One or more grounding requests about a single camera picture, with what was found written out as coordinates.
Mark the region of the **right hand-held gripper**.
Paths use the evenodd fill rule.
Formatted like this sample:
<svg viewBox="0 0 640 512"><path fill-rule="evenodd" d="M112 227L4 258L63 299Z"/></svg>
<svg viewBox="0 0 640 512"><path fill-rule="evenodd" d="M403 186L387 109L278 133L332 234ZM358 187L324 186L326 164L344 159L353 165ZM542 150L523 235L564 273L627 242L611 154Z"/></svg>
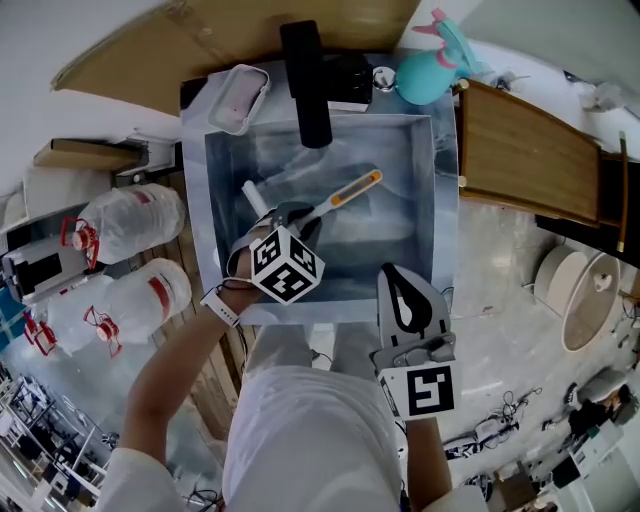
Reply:
<svg viewBox="0 0 640 512"><path fill-rule="evenodd" d="M392 415L412 421L453 411L461 369L443 295L419 274L384 263L377 310L381 347L370 359Z"/></svg>

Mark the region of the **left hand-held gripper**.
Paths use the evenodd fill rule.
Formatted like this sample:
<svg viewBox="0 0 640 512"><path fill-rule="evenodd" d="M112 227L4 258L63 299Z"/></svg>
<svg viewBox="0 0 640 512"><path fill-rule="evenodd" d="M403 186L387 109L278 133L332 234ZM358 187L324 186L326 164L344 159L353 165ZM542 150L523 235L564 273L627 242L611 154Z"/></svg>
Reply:
<svg viewBox="0 0 640 512"><path fill-rule="evenodd" d="M250 281L275 301L289 305L316 288L325 263L314 252L322 219L309 217L313 209L305 202L286 201L268 210L232 245L227 276L235 271L238 252L248 248Z"/></svg>

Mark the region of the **person's left hand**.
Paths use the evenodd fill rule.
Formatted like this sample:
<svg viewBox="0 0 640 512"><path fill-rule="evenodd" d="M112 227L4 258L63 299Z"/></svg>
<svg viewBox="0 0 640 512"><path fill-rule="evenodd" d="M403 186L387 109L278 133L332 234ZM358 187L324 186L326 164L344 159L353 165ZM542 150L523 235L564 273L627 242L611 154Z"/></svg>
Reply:
<svg viewBox="0 0 640 512"><path fill-rule="evenodd" d="M263 295L262 291L252 284L250 278L251 253L248 248L243 248L238 252L234 273L229 273L219 292L221 300L238 315Z"/></svg>

